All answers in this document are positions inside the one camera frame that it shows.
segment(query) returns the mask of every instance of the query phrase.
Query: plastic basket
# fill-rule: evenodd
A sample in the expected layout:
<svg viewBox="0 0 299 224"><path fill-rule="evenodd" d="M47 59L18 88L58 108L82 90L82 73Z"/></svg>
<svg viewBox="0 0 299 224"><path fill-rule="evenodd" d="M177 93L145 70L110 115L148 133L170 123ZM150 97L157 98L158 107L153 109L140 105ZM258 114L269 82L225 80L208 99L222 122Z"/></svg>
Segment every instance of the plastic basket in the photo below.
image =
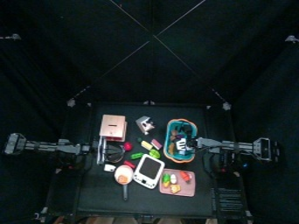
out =
<svg viewBox="0 0 299 224"><path fill-rule="evenodd" d="M166 131L165 131L165 139L164 139L164 145L162 145L162 154L166 158L169 158L174 163L182 164L189 163L193 158L193 150L189 151L186 155L178 154L176 151L173 154L169 153L169 145L172 143L170 137L172 137L172 130L177 131L177 135L186 137L186 134L180 131L182 125L190 125L190 137L196 137L197 135L197 128L196 125L189 122L185 119L172 119L166 124Z"/></svg>

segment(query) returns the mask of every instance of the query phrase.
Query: toy vegetable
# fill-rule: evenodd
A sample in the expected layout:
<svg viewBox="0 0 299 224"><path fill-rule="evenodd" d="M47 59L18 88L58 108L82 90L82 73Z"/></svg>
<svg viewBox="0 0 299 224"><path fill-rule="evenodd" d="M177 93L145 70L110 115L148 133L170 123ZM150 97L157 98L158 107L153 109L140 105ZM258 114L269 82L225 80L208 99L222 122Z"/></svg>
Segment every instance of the toy vegetable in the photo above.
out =
<svg viewBox="0 0 299 224"><path fill-rule="evenodd" d="M185 171L180 171L180 175L181 175L182 180L186 183L189 183L190 182L190 176L189 176L189 174Z"/></svg>
<svg viewBox="0 0 299 224"><path fill-rule="evenodd" d="M169 184L170 184L170 175L165 173L162 175L162 187L168 187Z"/></svg>
<svg viewBox="0 0 299 224"><path fill-rule="evenodd" d="M157 150L149 150L149 156L153 158L160 158L160 153Z"/></svg>
<svg viewBox="0 0 299 224"><path fill-rule="evenodd" d="M134 153L134 154L130 155L130 159L137 159L137 158L140 158L142 155L144 155L142 152L137 152L137 153Z"/></svg>

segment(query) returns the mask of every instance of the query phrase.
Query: green toy food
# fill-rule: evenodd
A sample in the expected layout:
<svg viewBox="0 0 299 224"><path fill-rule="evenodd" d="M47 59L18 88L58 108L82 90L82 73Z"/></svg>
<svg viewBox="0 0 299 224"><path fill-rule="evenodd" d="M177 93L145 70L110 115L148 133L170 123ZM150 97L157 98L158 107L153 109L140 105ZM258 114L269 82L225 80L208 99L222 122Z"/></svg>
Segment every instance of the green toy food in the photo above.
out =
<svg viewBox="0 0 299 224"><path fill-rule="evenodd" d="M160 158L160 152L157 150L149 150L149 156L153 158Z"/></svg>
<svg viewBox="0 0 299 224"><path fill-rule="evenodd" d="M137 153L134 153L134 154L130 155L130 159L137 159L137 158L140 158L142 155L144 155L142 152L137 152Z"/></svg>
<svg viewBox="0 0 299 224"><path fill-rule="evenodd" d="M168 187L169 184L170 184L170 175L165 173L162 175L162 187Z"/></svg>

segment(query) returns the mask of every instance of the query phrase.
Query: tablet screen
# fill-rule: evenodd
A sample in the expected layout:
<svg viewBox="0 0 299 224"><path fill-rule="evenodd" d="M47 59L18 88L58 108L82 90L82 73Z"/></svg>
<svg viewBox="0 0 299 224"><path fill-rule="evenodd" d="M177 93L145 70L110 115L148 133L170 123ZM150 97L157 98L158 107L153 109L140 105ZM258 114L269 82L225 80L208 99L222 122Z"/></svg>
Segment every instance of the tablet screen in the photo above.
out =
<svg viewBox="0 0 299 224"><path fill-rule="evenodd" d="M154 179L161 164L153 161L149 157L144 159L142 166L140 167L140 173L149 179Z"/></svg>

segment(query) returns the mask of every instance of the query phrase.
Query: toy pepper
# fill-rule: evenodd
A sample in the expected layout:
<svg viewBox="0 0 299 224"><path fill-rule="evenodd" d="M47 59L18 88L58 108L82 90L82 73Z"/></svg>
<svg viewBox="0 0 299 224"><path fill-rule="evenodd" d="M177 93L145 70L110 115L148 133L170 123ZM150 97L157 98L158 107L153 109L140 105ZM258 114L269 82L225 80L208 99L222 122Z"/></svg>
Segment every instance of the toy pepper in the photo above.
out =
<svg viewBox="0 0 299 224"><path fill-rule="evenodd" d="M190 182L190 175L185 171L180 171L180 175L182 180L189 183Z"/></svg>
<svg viewBox="0 0 299 224"><path fill-rule="evenodd" d="M137 158L140 158L142 155L144 155L142 152L137 152L137 153L134 153L134 154L130 155L130 159L137 159Z"/></svg>

